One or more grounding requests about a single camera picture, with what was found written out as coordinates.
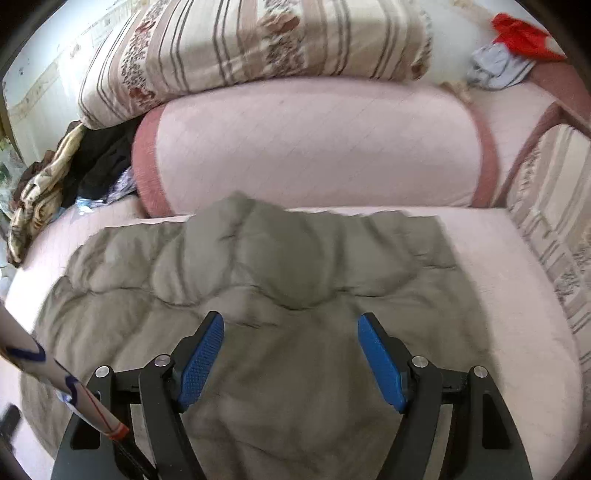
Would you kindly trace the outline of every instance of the silver bolt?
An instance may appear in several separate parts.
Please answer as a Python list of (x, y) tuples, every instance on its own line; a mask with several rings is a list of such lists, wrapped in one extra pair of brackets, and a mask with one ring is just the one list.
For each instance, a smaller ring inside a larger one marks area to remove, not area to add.
[(97, 368), (95, 371), (95, 375), (99, 378), (106, 377), (107, 375), (109, 375), (109, 367), (103, 365), (102, 367)]
[(166, 367), (170, 363), (169, 355), (159, 355), (154, 360), (154, 365), (157, 367)]
[(474, 367), (474, 375), (476, 375), (479, 378), (486, 378), (486, 376), (488, 375), (488, 370), (484, 367)]
[(421, 355), (413, 357), (413, 365), (419, 368), (425, 368), (429, 364), (429, 360)]

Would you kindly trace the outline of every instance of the blue marking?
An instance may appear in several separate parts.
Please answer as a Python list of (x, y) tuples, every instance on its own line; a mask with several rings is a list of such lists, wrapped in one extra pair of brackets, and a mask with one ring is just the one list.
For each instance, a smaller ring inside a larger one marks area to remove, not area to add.
[(76, 377), (74, 377), (73, 375), (68, 375), (66, 377), (66, 385), (70, 389), (70, 392), (72, 393), (72, 397), (70, 398), (70, 400), (68, 400), (68, 403), (70, 405), (72, 405), (73, 407), (75, 407), (76, 403), (78, 403), (78, 392), (76, 390), (77, 383), (78, 383), (78, 379)]
[(33, 340), (39, 347), (39, 352), (31, 352), (30, 350), (22, 350), (20, 348), (6, 347), (8, 355), (30, 362), (44, 362), (46, 359), (45, 350), (36, 340)]
[(365, 315), (362, 315), (358, 321), (358, 335), (359, 343), (374, 372), (384, 400), (399, 413), (403, 413), (407, 401), (402, 393), (400, 372)]
[(181, 379), (181, 393), (177, 402), (182, 411), (187, 410), (200, 397), (205, 381), (223, 342), (223, 318), (217, 315), (189, 360)]

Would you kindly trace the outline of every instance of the striped floral quilt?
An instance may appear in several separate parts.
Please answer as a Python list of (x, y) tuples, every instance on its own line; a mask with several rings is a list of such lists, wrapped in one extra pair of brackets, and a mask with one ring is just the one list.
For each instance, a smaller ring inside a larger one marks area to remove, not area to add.
[(291, 75), (418, 79), (430, 20), (414, 0), (157, 0), (90, 64), (80, 117), (111, 127), (191, 93)]
[(582, 428), (591, 432), (591, 139), (567, 124), (548, 130), (520, 167), (507, 207), (577, 342)]

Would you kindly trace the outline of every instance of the blue gripper pad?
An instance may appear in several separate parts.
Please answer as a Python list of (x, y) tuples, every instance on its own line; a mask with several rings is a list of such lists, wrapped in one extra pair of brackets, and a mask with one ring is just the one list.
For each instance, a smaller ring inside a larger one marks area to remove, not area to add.
[(217, 314), (183, 370), (181, 393), (177, 399), (182, 411), (187, 410), (199, 399), (212, 365), (222, 347), (223, 332), (223, 318)]
[(359, 343), (374, 372), (384, 400), (403, 413), (407, 401), (402, 393), (400, 372), (365, 315), (359, 318), (357, 327)]

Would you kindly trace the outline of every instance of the gray cloth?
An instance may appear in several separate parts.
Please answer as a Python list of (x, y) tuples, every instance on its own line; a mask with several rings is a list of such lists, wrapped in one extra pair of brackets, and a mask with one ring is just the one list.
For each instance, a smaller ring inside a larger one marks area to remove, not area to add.
[(523, 81), (535, 60), (513, 55), (504, 43), (492, 43), (472, 54), (466, 75), (468, 84), (485, 90), (501, 90)]
[[(494, 371), (485, 317), (436, 218), (285, 212), (239, 194), (185, 223), (97, 233), (35, 335), (87, 381), (99, 365), (139, 368), (171, 352), (209, 310), (223, 315), (225, 340), (183, 421), (211, 479), (376, 477), (400, 416), (359, 346), (363, 312), (441, 367)], [(22, 395), (55, 455), (68, 409), (29, 377)], [(443, 445), (434, 452), (441, 461)]]

